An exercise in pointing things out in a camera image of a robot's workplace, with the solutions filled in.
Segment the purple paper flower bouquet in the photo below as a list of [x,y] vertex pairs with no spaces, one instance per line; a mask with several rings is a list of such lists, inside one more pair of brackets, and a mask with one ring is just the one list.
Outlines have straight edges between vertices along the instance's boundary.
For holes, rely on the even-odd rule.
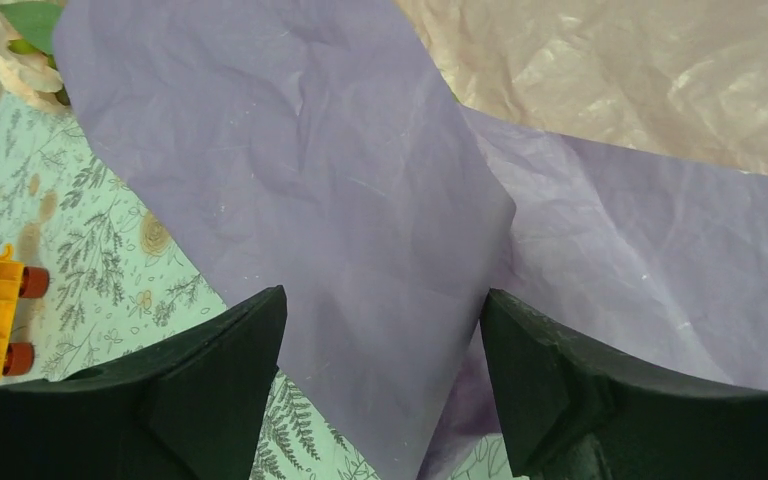
[[72,1],[93,152],[233,303],[287,294],[280,366],[383,479],[501,433],[488,293],[768,391],[768,176],[456,103],[391,1]]

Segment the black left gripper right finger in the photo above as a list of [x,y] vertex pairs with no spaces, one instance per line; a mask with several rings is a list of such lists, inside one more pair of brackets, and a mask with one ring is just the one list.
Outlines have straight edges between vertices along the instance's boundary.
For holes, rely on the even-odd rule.
[[768,479],[768,391],[643,361],[498,289],[480,328],[513,475]]

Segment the pink wrapping paper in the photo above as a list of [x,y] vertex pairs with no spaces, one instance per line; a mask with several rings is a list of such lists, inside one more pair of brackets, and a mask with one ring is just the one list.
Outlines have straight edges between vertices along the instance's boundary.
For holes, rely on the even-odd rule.
[[768,175],[768,1],[404,1],[401,9],[469,107]]

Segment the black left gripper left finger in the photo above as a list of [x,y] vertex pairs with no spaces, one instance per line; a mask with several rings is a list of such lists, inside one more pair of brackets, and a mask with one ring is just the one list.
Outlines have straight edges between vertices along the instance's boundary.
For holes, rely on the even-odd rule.
[[267,288],[51,382],[0,386],[0,479],[246,479],[287,318]]

